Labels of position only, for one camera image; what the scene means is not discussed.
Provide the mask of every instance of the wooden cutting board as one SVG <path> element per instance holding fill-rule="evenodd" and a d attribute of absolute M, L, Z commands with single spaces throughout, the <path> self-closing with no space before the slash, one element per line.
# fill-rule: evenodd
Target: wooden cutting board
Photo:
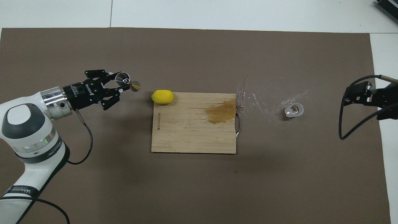
<path fill-rule="evenodd" d="M 152 152 L 236 153 L 236 95 L 174 92 L 154 104 Z"/>

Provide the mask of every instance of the lemon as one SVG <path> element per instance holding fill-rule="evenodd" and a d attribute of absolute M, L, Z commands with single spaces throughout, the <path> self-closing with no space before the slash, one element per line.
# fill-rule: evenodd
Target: lemon
<path fill-rule="evenodd" d="M 174 99 L 174 94 L 170 90 L 158 89 L 152 96 L 152 100 L 157 104 L 169 104 Z"/>

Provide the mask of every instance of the cable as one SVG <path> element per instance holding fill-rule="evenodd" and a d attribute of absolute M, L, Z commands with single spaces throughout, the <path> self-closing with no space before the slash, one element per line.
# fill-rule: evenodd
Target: cable
<path fill-rule="evenodd" d="M 345 90 L 344 95 L 343 95 L 343 99 L 341 100 L 340 113 L 339 113 L 339 137 L 340 137 L 341 140 L 346 139 L 351 133 L 353 133 L 357 128 L 359 128 L 363 123 L 365 123 L 366 121 L 370 120 L 371 118 L 373 118 L 373 117 L 375 117 L 375 116 L 377 116 L 377 115 L 379 115 L 379 114 L 381 114 L 381 113 L 383 113 L 383 112 L 385 112 L 385 111 L 387 111 L 387 110 L 390 110 L 390 109 L 392 109 L 392 108 L 398 106 L 398 102 L 397 102 L 397 103 L 393 103 L 393 104 L 391 104 L 391 105 L 388 105 L 388 106 L 384 107 L 384 108 L 381 109 L 381 110 L 378 110 L 378 111 L 372 113 L 371 115 L 365 117 L 362 121 L 360 121 L 359 123 L 357 123 L 357 124 L 356 124 L 350 131 L 348 131 L 344 136 L 342 136 L 342 134 L 341 134 L 341 123 L 342 123 L 342 118 L 343 118 L 344 101 L 345 101 L 345 98 L 347 97 L 347 94 L 351 91 L 352 87 L 353 87 L 355 84 L 357 84 L 358 82 L 360 82 L 360 81 L 362 81 L 362 80 L 365 80 L 365 79 L 371 79 L 371 78 L 378 78 L 378 79 L 380 79 L 381 77 L 382 77 L 381 75 L 368 75 L 368 76 L 365 76 L 365 77 L 363 77 L 363 78 L 360 78 L 360 79 L 355 80 L 355 81 L 354 81 L 353 83 L 351 83 L 351 85 L 348 86 L 347 89 Z"/>
<path fill-rule="evenodd" d="M 0 197 L 0 200 L 6 200 L 6 199 L 26 199 L 26 200 L 31 200 L 33 202 L 38 201 L 38 202 L 41 202 L 41 203 L 44 203 L 44 204 L 51 205 L 52 207 L 58 209 L 58 211 L 60 211 L 65 216 L 66 223 L 70 224 L 69 217 L 66 214 L 66 212 L 61 207 L 59 207 L 58 205 L 56 205 L 54 203 L 51 203 L 51 202 L 49 202 L 47 200 L 43 200 L 43 199 L 39 199 L 39 198 L 21 197 L 21 196 Z"/>
<path fill-rule="evenodd" d="M 83 163 L 83 162 L 88 158 L 88 156 L 89 156 L 90 153 L 91 153 L 91 150 L 93 149 L 93 135 L 92 135 L 92 133 L 91 133 L 91 131 L 90 131 L 90 128 L 89 128 L 89 127 L 87 126 L 87 124 L 84 122 L 84 120 L 83 120 L 83 118 L 82 118 L 82 115 L 80 114 L 79 110 L 75 110 L 75 111 L 76 111 L 76 114 L 77 114 L 77 116 L 79 117 L 80 121 L 81 121 L 82 124 L 87 128 L 88 133 L 90 134 L 90 149 L 88 150 L 88 153 L 87 153 L 87 155 L 84 157 L 84 159 L 82 159 L 80 162 L 74 163 L 74 162 L 71 162 L 71 161 L 68 160 L 68 163 L 69 163 L 69 164 L 72 164 L 72 165 L 78 165 L 78 164 Z"/>

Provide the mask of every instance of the table surface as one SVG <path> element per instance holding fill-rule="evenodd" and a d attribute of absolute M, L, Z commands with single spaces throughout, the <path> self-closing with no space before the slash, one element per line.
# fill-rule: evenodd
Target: table surface
<path fill-rule="evenodd" d="M 0 28 L 152 27 L 370 33 L 375 74 L 398 78 L 398 24 L 372 0 L 0 0 Z M 376 81 L 378 88 L 387 85 Z M 391 222 L 398 223 L 398 139 L 380 122 Z"/>

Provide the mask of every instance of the brown juice stain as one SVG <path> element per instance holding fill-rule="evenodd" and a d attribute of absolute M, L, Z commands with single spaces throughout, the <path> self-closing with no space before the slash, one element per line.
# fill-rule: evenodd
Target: brown juice stain
<path fill-rule="evenodd" d="M 225 123 L 232 120 L 236 113 L 236 100 L 231 99 L 220 103 L 220 106 L 211 106 L 205 110 L 207 121 L 213 124 Z"/>

